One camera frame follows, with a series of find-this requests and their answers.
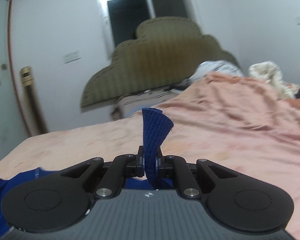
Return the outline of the blue knit sweater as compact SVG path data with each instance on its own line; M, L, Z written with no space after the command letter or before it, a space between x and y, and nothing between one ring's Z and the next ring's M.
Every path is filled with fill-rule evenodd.
M156 108L142 109L144 176L128 178L125 189L169 189L171 183L157 176L157 151L174 123ZM49 232L78 221L94 204L102 159L90 159L60 171L41 168L0 178L0 237L11 224L22 229Z

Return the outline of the beige patterned pillow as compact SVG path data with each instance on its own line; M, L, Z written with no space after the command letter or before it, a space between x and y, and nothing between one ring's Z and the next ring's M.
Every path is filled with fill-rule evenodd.
M113 105L110 114L112 121L125 119L143 108L153 107L175 98L183 91L178 89L147 90L139 94L122 96Z

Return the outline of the orange blanket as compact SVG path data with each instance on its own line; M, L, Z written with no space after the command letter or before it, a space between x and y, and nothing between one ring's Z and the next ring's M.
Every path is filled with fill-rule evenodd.
M300 148L300 99L279 100L270 85L251 77L210 72L158 108L174 121L254 132Z

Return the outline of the gold tower fan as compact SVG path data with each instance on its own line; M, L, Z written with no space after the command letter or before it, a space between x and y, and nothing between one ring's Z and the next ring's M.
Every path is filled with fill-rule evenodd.
M34 125L39 134L48 133L46 122L44 120L40 103L37 98L37 92L34 85L34 77L32 75L32 68L26 66L20 70L21 84L24 89L26 102L28 109L30 110L30 115L34 121Z

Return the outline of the pink bed sheet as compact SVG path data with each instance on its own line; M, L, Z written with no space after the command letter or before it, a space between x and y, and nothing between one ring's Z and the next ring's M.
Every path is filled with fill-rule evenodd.
M26 139L0 161L0 178L38 167L61 170L92 157L111 161L136 152L141 143L141 116L39 135ZM209 159L284 189L295 205L287 229L300 239L300 133L296 130L249 131L176 121L161 150L189 163Z

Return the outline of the white crumpled bedding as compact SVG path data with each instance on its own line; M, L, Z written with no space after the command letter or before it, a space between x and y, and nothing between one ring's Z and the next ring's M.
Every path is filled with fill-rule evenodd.
M194 83L195 81L204 78L209 72L219 72L225 75L244 77L244 74L237 65L228 61L219 60L201 63L194 74L188 78L188 81Z

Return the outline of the olive padded headboard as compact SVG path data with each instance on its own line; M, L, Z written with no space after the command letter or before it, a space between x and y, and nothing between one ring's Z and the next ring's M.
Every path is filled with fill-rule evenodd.
M142 22L136 38L121 42L109 66L94 74L85 85L81 107L88 107L148 89L180 83L205 61L224 60L238 65L218 40L203 34L184 17L157 17Z

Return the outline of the white floral wardrobe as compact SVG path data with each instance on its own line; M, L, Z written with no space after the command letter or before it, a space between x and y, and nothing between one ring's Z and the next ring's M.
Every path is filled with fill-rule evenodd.
M0 161L28 138L13 86L8 55L8 9L0 0Z

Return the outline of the cream crumpled quilt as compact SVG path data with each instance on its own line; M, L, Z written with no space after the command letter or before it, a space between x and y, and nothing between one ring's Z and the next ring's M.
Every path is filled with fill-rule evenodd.
M284 81L280 67L272 61L251 65L249 76L270 85L279 100L296 99L295 95L300 89L300 85Z

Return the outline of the dark window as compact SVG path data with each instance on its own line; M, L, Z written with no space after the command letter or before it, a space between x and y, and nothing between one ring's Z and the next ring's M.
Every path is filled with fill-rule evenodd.
M142 22L166 16L188 17L184 0L98 0L104 19L106 41L112 50L135 38Z

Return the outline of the white wall switch plate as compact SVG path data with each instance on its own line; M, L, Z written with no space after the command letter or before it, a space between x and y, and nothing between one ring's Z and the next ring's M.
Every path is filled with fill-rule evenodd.
M79 60L81 58L79 51L74 51L63 56L64 64L70 63L72 61Z

